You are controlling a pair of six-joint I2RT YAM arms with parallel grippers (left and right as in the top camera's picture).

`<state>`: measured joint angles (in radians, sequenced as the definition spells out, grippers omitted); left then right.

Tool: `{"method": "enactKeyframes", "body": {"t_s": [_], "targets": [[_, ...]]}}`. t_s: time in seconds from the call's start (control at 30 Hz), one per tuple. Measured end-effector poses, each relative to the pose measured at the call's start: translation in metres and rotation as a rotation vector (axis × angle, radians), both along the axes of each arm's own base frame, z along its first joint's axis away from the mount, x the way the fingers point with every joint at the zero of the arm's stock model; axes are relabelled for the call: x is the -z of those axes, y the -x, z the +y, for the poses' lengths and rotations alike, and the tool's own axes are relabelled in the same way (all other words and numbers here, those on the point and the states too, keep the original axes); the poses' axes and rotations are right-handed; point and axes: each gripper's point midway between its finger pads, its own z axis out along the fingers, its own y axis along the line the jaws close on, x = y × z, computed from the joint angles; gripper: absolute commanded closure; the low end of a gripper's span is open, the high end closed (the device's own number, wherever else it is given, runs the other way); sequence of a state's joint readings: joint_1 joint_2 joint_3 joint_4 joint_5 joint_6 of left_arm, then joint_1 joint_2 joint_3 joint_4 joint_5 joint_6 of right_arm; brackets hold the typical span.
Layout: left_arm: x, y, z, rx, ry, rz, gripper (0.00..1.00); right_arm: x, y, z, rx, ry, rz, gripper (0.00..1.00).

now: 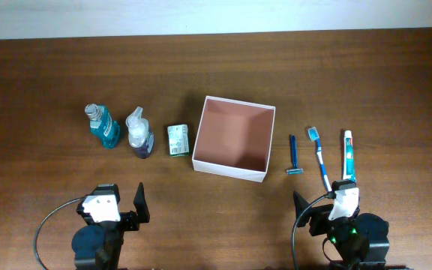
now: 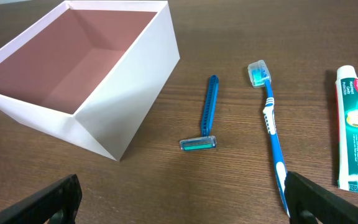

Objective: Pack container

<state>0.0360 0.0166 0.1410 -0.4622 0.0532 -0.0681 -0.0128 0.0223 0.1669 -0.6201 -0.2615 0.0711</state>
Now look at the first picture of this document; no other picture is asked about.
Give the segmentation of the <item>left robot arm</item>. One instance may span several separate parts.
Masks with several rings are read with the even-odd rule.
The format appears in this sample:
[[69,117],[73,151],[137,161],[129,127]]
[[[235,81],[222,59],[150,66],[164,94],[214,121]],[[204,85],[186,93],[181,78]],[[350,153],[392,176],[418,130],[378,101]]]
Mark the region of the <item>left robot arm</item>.
[[142,183],[133,199],[133,211],[120,212],[119,202],[117,184],[99,184],[78,204],[76,213],[86,226],[71,242],[77,269],[117,270],[125,233],[137,231],[150,221]]

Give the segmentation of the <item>green white soap box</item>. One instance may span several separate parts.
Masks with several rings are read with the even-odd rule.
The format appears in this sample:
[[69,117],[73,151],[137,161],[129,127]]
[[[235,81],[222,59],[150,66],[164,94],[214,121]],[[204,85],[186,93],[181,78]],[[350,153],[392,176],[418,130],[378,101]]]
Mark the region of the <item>green white soap box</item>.
[[167,128],[169,155],[171,157],[188,156],[190,144],[188,138],[188,126],[186,124],[171,125]]

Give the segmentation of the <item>blue disposable razor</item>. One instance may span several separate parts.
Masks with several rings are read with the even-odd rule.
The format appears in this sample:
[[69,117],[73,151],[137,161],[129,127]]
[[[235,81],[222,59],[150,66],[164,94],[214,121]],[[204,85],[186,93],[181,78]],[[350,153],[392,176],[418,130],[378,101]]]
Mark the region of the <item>blue disposable razor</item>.
[[292,167],[290,169],[287,169],[286,173],[288,175],[302,174],[304,172],[304,170],[302,168],[299,168],[299,161],[298,161],[298,156],[297,156],[296,137],[294,135],[290,135],[289,136],[289,145],[290,145],[290,151],[291,151]]

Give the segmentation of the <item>blue white toothbrush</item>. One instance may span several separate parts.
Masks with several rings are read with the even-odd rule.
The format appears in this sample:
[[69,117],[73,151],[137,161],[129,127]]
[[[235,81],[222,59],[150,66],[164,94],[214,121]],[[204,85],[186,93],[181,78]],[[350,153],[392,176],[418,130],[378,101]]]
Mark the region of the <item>blue white toothbrush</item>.
[[308,128],[308,136],[310,138],[311,141],[314,141],[316,143],[316,156],[317,159],[319,161],[319,167],[322,173],[322,181],[323,184],[325,186],[325,189],[328,192],[332,192],[332,186],[329,182],[329,177],[326,171],[326,166],[324,164],[324,160],[323,160],[323,153],[322,153],[322,144],[320,142],[320,136],[318,134],[317,128],[316,127],[309,127]]

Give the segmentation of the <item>teal mouthwash bottle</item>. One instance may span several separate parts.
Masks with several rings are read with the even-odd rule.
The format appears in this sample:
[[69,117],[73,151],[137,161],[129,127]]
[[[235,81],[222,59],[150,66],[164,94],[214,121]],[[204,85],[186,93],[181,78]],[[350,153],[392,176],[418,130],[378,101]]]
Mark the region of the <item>teal mouthwash bottle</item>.
[[85,107],[85,114],[89,118],[89,127],[106,149],[114,149],[119,143],[121,128],[113,119],[106,106],[90,103]]

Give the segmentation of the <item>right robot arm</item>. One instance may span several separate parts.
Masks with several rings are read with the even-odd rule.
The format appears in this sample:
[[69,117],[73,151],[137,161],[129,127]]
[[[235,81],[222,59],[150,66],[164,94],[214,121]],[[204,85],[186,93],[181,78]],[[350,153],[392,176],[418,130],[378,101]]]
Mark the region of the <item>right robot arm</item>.
[[335,199],[334,191],[326,193],[313,202],[308,202],[299,193],[293,193],[296,219],[292,228],[291,245],[293,264],[299,267],[296,259],[296,229],[309,225],[311,236],[324,235],[331,242],[341,259],[329,261],[330,269],[384,269],[389,252],[389,222],[371,214],[361,214],[358,209],[349,217],[330,219],[329,214],[335,205],[320,205],[324,199]]

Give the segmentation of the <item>clear purple spray bottle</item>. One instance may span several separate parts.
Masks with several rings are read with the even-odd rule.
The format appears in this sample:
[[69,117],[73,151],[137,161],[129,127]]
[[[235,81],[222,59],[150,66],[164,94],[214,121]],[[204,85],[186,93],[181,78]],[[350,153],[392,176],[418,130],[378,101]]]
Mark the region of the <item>clear purple spray bottle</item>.
[[149,121],[142,117],[143,108],[138,106],[127,118],[128,141],[136,156],[140,159],[148,158],[155,145],[155,135]]

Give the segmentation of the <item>white toothpaste tube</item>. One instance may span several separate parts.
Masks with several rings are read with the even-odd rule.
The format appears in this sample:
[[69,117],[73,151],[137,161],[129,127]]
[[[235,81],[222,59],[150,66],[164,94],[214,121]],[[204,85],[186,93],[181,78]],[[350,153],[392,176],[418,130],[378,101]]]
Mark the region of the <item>white toothpaste tube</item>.
[[343,179],[357,182],[354,162],[353,135],[351,130],[344,131],[343,140]]

